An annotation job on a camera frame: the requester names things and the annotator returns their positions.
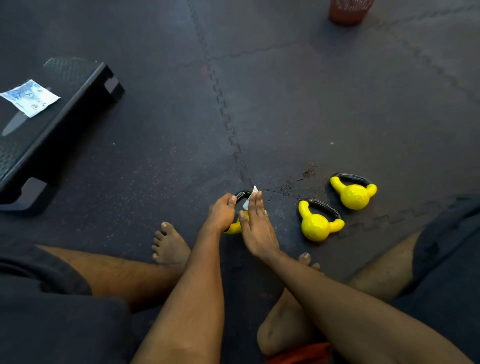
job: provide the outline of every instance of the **red trash bin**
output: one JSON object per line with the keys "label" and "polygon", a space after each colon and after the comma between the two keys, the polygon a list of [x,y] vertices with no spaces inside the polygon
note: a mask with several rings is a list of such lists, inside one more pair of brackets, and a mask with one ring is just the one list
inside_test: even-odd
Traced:
{"label": "red trash bin", "polygon": [[330,0],[328,18],[339,25],[357,25],[362,22],[375,0]]}

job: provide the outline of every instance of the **black step platform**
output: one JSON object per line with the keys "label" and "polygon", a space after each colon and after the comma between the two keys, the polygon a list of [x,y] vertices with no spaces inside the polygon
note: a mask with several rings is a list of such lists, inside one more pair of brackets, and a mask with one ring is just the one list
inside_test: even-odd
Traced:
{"label": "black step platform", "polygon": [[32,118],[0,99],[0,211],[29,209],[48,186],[45,171],[63,152],[60,146],[124,91],[105,63],[80,58],[50,58],[16,85],[0,80],[0,90],[28,79],[61,99]]}

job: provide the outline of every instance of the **black kettlebell handle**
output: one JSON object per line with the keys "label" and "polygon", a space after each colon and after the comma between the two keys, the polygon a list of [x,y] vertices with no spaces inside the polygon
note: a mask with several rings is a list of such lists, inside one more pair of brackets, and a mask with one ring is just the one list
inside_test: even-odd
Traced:
{"label": "black kettlebell handle", "polygon": [[339,179],[344,179],[344,180],[351,181],[351,182],[356,182],[356,183],[363,183],[366,186],[368,186],[369,184],[373,184],[373,182],[370,181],[369,179],[367,179],[365,177],[357,176],[356,174],[335,173],[332,177],[338,177]]}
{"label": "black kettlebell handle", "polygon": [[249,198],[252,193],[250,191],[240,191],[235,194],[237,197],[237,202],[235,203],[235,206],[240,200],[243,200],[244,198]]}
{"label": "black kettlebell handle", "polygon": [[331,207],[329,204],[326,204],[325,202],[317,200],[316,198],[304,198],[302,201],[307,201],[309,207],[316,207],[319,210],[327,212],[335,218],[343,220],[342,214],[340,214],[338,210],[335,210],[333,207]]}

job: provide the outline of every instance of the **white wipe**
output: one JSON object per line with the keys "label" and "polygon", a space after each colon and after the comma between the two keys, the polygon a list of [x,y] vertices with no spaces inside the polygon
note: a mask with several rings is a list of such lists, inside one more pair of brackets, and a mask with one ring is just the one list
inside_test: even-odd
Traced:
{"label": "white wipe", "polygon": [[43,88],[34,80],[28,80],[23,85],[9,91],[0,93],[4,99],[9,100],[18,110],[29,118],[45,110],[60,97]]}
{"label": "white wipe", "polygon": [[[258,192],[257,186],[253,186],[252,193],[254,193],[254,192]],[[243,204],[243,209],[244,209],[244,210],[248,210],[248,204],[249,204],[249,202],[250,202],[250,197],[249,197],[249,198],[247,199],[247,201],[245,201],[245,203]]]}

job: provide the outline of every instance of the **yellow kettlebell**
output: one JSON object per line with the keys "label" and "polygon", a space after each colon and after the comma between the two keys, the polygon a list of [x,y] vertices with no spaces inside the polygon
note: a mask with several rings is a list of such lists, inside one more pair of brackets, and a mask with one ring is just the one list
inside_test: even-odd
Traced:
{"label": "yellow kettlebell", "polygon": [[[366,187],[359,184],[344,185],[340,179],[345,179],[351,182],[358,182],[364,184]],[[342,203],[352,210],[360,210],[368,205],[370,197],[377,193],[377,186],[373,182],[364,177],[356,176],[349,173],[337,173],[330,178],[330,183],[333,188],[340,194]]]}
{"label": "yellow kettlebell", "polygon": [[[309,205],[317,207],[323,211],[328,212],[335,217],[334,222],[329,222],[324,216],[319,214],[312,214]],[[299,212],[302,217],[301,231],[305,237],[313,242],[321,242],[325,240],[331,232],[342,230],[345,222],[342,215],[330,205],[319,201],[315,198],[307,198],[299,202]]]}
{"label": "yellow kettlebell", "polygon": [[[252,193],[250,191],[240,191],[235,194],[237,197],[237,202],[235,205],[240,201],[243,200],[244,198],[249,198]],[[250,221],[250,218],[248,216],[248,211],[244,211],[245,216],[247,217],[248,221]],[[225,234],[238,234],[241,232],[241,225],[240,225],[240,218],[237,218],[237,222],[234,222],[233,224],[230,225],[228,229],[224,231]]]}

